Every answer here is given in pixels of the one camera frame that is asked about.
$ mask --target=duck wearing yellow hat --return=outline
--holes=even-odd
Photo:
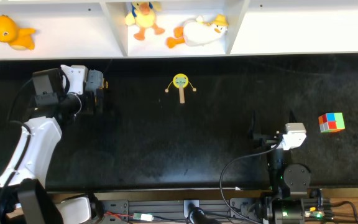
[[[0,16],[0,42],[8,43],[15,50],[34,50],[35,44],[31,34],[33,28],[20,28],[8,16]]]
[[[167,45],[172,49],[184,43],[190,47],[209,44],[220,39],[226,33],[228,26],[222,14],[216,16],[212,22],[204,22],[203,17],[198,16],[195,20],[188,20],[183,26],[175,28],[173,32],[176,38],[169,37]]]
[[[134,35],[137,40],[145,39],[144,34],[148,28],[153,28],[155,35],[165,32],[165,29],[158,27],[155,23],[156,15],[154,10],[161,11],[161,4],[159,2],[132,2],[132,11],[125,18],[125,23],[128,26],[133,24],[139,26],[139,33]]]

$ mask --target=yellow hat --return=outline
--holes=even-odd
[[[228,26],[229,25],[226,22],[226,18],[222,14],[217,15],[215,20],[212,21],[212,23],[215,24],[215,25],[218,25],[218,26]]]

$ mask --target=black table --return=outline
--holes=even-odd
[[[0,174],[20,134],[5,122],[14,94],[32,72],[61,63],[104,72],[112,102],[63,128],[49,191],[216,188],[226,163],[255,152],[253,110],[266,134],[283,131],[290,110],[304,123],[307,139],[290,153],[311,169],[313,187],[358,187],[358,54],[0,62]],[[197,88],[185,88],[184,105],[177,89],[164,92],[177,73]],[[343,113],[345,131],[320,133],[318,116],[329,112]],[[224,181],[268,188],[265,156],[235,163]]]

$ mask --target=rubik's cube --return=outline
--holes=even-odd
[[[338,132],[345,129],[342,113],[327,113],[318,118],[322,133]]]

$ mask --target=white plush duck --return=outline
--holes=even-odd
[[[167,45],[172,49],[183,43],[191,47],[209,44],[220,39],[226,33],[228,25],[224,15],[219,14],[210,23],[205,23],[203,17],[198,16],[196,20],[188,20],[183,26],[175,28],[176,39],[169,37]]]

